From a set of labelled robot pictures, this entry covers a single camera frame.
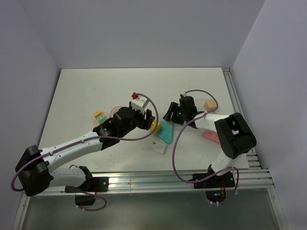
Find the teal triangular power strip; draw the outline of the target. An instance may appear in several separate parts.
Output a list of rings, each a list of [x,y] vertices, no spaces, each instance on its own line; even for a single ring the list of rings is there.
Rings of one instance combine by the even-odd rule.
[[[166,144],[173,142],[173,124],[167,121],[161,121],[161,129],[156,134]]]

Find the yellow cube socket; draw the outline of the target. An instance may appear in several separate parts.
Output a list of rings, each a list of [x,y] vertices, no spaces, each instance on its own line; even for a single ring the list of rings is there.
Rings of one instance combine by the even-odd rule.
[[[161,122],[158,122],[156,119],[152,122],[150,130],[157,134],[162,128]]]

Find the green plug adapter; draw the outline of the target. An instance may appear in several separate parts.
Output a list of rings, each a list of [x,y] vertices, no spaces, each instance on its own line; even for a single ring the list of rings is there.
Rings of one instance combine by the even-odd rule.
[[[103,124],[107,120],[107,118],[104,115],[100,115],[96,119],[97,119],[99,124]]]

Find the pink round power strip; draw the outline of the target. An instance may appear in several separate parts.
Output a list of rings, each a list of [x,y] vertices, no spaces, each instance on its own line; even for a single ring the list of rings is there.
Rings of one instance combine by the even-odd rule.
[[[103,124],[109,118],[110,118],[109,113],[101,111],[101,110],[95,110],[93,112],[92,124],[93,124],[94,127],[97,127],[100,124]]]

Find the white charger adapter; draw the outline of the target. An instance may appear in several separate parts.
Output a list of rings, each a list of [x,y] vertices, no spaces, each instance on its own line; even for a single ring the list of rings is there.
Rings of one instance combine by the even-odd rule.
[[[164,155],[166,148],[167,144],[164,142],[153,141],[152,149],[154,152]]]

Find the light yellow plug adapter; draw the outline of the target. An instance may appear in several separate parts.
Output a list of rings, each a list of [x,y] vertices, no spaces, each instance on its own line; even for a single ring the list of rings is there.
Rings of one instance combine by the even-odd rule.
[[[93,116],[94,117],[99,117],[101,115],[101,111],[100,110],[96,110],[93,112]]]

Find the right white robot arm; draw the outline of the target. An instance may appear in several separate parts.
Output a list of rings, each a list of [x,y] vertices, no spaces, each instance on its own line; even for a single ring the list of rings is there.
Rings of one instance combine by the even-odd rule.
[[[209,166],[208,183],[217,187],[224,181],[224,174],[233,169],[237,158],[257,144],[256,138],[241,113],[217,115],[211,111],[198,111],[191,96],[181,95],[179,102],[171,102],[163,117],[166,121],[182,125],[173,147],[172,166],[175,174],[175,151],[181,134],[187,126],[217,133],[221,153]]]

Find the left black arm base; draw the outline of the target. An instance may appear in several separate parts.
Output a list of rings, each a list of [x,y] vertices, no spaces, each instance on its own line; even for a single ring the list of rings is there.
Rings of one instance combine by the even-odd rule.
[[[93,177],[79,187],[66,186],[64,192],[74,194],[76,206],[87,209],[100,199],[100,192],[108,191],[108,186],[108,177]]]

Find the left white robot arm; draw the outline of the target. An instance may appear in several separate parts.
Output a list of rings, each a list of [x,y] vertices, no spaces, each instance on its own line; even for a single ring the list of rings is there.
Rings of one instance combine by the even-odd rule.
[[[122,107],[113,117],[79,138],[49,148],[28,147],[15,168],[16,177],[22,184],[21,190],[27,196],[59,186],[89,191],[94,185],[94,178],[87,167],[63,169],[62,165],[118,144],[135,128],[149,130],[154,120],[149,109],[142,113],[132,107]]]

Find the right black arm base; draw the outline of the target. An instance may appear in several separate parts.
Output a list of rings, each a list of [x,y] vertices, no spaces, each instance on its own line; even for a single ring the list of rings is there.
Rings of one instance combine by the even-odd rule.
[[[232,172],[227,172],[222,176],[213,176],[206,181],[199,182],[209,176],[209,173],[195,173],[189,182],[193,182],[194,189],[215,189],[205,191],[206,199],[210,205],[219,206],[231,199],[237,192],[239,179]]]

